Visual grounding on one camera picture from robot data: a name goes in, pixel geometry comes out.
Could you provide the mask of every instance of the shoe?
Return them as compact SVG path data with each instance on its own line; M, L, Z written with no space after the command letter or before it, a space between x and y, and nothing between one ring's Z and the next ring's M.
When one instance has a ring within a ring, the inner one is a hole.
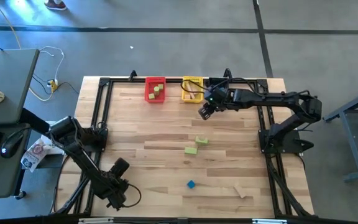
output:
M63 11L67 9L65 3L61 0L45 0L44 4L48 9L51 10Z

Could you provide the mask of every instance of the gray floor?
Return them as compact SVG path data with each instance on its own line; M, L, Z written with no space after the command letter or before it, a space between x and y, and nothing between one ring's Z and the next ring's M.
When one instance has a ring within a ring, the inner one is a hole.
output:
M65 1L69 11L51 12L42 1L0 1L15 26L156 27L255 29L251 0L94 0ZM358 29L358 1L259 0L266 29ZM0 26L6 23L0 15ZM80 89L84 75L221 76L229 67L235 77L266 77L258 34L18 32L23 48L60 47L65 60L60 82ZM358 35L266 35L274 77L287 90L309 89L323 102L323 113L358 95ZM16 49L14 36L0 31L0 47ZM35 73L52 78L60 61L42 54ZM42 94L38 83L32 87ZM73 115L77 100L62 86L48 102L30 93L25 106L47 120ZM358 221L358 181L342 177L356 165L338 121L320 122L303 137L315 143L305 153L306 175L314 210L324 218ZM26 174L29 198L0 199L0 218L47 214L56 170Z

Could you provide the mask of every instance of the wooden table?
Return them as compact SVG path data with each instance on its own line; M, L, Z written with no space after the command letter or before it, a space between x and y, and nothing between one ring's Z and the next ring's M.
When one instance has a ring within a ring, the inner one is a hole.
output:
M83 79L75 111L83 127L91 123L99 78ZM270 92L285 91L283 79L267 81ZM209 120L203 121L197 112L202 104L182 102L179 84L167 83L167 98L163 104L147 103L144 85L114 84L108 118L108 145L101 159L103 170L109 170L118 157L128 161L131 166L123 178L141 189L142 200L135 207L117 212L106 208L107 200L95 197L92 216L273 217L265 158L259 152L257 131L260 127L256 107L214 113ZM230 87L247 88L245 84ZM287 108L273 108L273 113L277 123L291 115ZM197 155L185 154L185 146L195 146L196 136L208 138L209 144L199 147ZM282 156L288 187L305 210L313 213L302 162L295 155ZM58 208L74 191L80 174L78 166L69 159L60 177ZM194 180L195 188L186 186L189 180ZM237 182L247 193L243 199L234 190ZM126 205L136 202L139 197L131 187L126 196ZM284 211L279 190L278 196Z

